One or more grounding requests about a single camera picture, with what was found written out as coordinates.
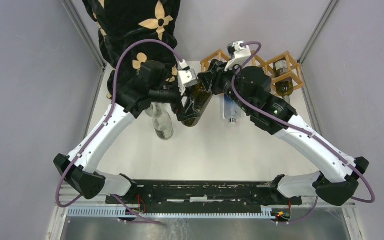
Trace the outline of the green wine bottle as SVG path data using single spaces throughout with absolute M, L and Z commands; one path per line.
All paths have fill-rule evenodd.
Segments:
M 212 97 L 213 95 L 205 90 L 202 83 L 195 85 L 184 106 L 187 119 L 181 123 L 186 127 L 195 127 L 201 120 Z
M 287 63 L 285 58 L 276 61 L 273 64 L 275 77 L 278 78 L 285 75 L 288 72 L 288 66 L 289 64 Z M 288 77 L 284 80 L 277 82 L 275 84 L 275 90 L 284 101 L 290 104 L 290 95 L 292 95 L 294 91 L 293 79 L 291 77 Z

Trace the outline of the clear bottle with black label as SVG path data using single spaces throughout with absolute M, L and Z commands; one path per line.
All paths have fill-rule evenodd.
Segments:
M 152 108 L 152 123 L 156 135 L 162 140 L 169 140 L 174 135 L 174 127 L 168 111 L 160 103 L 153 103 Z

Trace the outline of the clear bottle with dark label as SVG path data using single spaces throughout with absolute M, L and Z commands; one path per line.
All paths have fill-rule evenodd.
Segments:
M 147 116 L 153 117 L 154 114 L 154 103 L 151 103 L 150 107 L 144 111 Z

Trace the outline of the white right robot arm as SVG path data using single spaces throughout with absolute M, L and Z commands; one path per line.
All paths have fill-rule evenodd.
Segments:
M 225 70 L 224 62 L 214 60 L 197 77 L 206 91 L 227 95 L 256 127 L 289 144 L 316 166 L 311 174 L 277 176 L 268 191 L 273 203 L 318 197 L 342 206 L 354 198 L 369 161 L 340 151 L 312 129 L 295 108 L 271 93 L 272 80 L 262 68 L 236 65 Z

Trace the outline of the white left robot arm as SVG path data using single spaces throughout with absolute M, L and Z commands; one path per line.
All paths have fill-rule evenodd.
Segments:
M 179 62 L 177 79 L 166 82 L 170 73 L 165 65 L 148 60 L 132 77 L 115 87 L 106 112 L 92 131 L 68 154 L 59 153 L 53 163 L 69 184 L 86 200 L 99 194 L 116 194 L 125 204 L 133 203 L 137 190 L 133 182 L 121 174 L 98 171 L 98 166 L 119 135 L 153 103 L 170 104 L 180 117 L 182 99 L 198 84 L 196 72 L 186 61 Z

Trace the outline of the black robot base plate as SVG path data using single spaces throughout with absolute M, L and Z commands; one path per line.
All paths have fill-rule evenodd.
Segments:
M 301 205 L 286 198 L 271 181 L 193 181 L 135 179 L 120 199 L 144 204 L 147 214 L 251 214 L 262 207 Z

